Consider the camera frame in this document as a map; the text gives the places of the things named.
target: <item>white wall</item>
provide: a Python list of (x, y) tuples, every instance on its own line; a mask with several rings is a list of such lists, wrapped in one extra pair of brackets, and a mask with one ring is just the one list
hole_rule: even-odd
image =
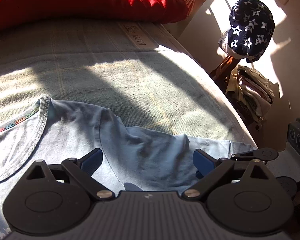
[[(217, 42), (229, 27), (230, 8), (236, 1), (206, 0), (178, 38), (208, 73), (225, 56)], [(289, 0), (286, 5), (278, 0), (261, 1), (271, 10), (276, 27), (265, 54), (253, 67), (273, 83), (276, 98), (257, 141), (259, 147), (282, 150), (288, 123), (300, 117), (300, 0)]]

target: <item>folded clothes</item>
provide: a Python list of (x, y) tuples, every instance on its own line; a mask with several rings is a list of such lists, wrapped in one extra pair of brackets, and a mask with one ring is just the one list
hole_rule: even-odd
[(250, 114), (255, 122), (258, 122), (258, 116), (255, 114), (255, 103), (250, 98), (244, 96), (242, 89), (239, 86), (238, 67), (235, 67), (230, 74), (226, 95), (236, 101), (246, 113)]
[(265, 116), (265, 114), (270, 110), (271, 105), (266, 100), (264, 100), (258, 92), (253, 90), (253, 88), (242, 83), (240, 87), (242, 89), (242, 92), (249, 98), (251, 98), (256, 104), (255, 114), (259, 117)]
[(248, 68), (247, 66), (238, 66), (238, 72), (259, 85), (268, 94), (272, 103), (272, 100), (274, 99), (274, 93), (270, 88), (270, 81), (267, 78), (265, 78), (255, 68)]
[(57, 164), (80, 159), (94, 148), (102, 150), (103, 161), (92, 178), (116, 194), (131, 184), (147, 191), (183, 192), (198, 181), (196, 148), (216, 159), (255, 149), (229, 140), (125, 127), (110, 109), (41, 95), (30, 109), (0, 125), (0, 239), (10, 232), (3, 201), (34, 160)]
[(242, 76), (242, 77), (243, 77), (242, 84), (245, 84), (245, 85), (251, 87), (253, 90), (257, 91), (264, 100), (268, 101), (269, 103), (272, 103), (272, 100), (269, 97), (269, 95), (260, 86), (258, 86), (255, 82), (253, 82), (249, 78), (247, 78), (245, 76)]

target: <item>mattress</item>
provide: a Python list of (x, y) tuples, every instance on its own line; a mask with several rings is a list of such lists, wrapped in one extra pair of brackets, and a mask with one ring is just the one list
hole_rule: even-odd
[(41, 93), (110, 108), (125, 126), (256, 146), (216, 84), (160, 24), (55, 19), (0, 32), (0, 123)]

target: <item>light blue t-shirt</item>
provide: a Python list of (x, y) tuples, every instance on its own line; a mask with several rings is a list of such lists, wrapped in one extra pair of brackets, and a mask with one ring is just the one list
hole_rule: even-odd
[(136, 189), (181, 193), (197, 181), (192, 161), (196, 148), (216, 159), (254, 149), (227, 140), (125, 127), (110, 109), (41, 95), (30, 109), (0, 125), (0, 239), (10, 232), (2, 204), (34, 160), (58, 164), (69, 157), (80, 159), (94, 148), (102, 150), (103, 162), (92, 177), (116, 194)]

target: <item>rainbow stitching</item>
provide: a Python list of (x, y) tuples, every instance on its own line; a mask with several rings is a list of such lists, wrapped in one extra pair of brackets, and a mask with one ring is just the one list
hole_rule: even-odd
[(34, 110), (33, 110), (30, 114), (28, 114), (27, 116), (25, 116), (25, 117), (21, 118), (20, 120), (17, 120), (17, 121), (15, 121), (14, 123), (12, 123), (12, 124), (10, 124), (10, 125), (8, 125), (8, 126), (2, 128), (2, 129), (0, 129), (0, 132), (5, 131), (5, 130), (11, 128), (11, 127), (14, 127), (15, 125), (17, 125), (18, 123), (23, 122), (24, 120), (27, 120), (29, 117), (33, 116), (33, 115), (34, 115), (36, 112), (38, 112), (38, 111), (39, 111), (39, 106), (38, 106), (36, 109), (34, 109)]

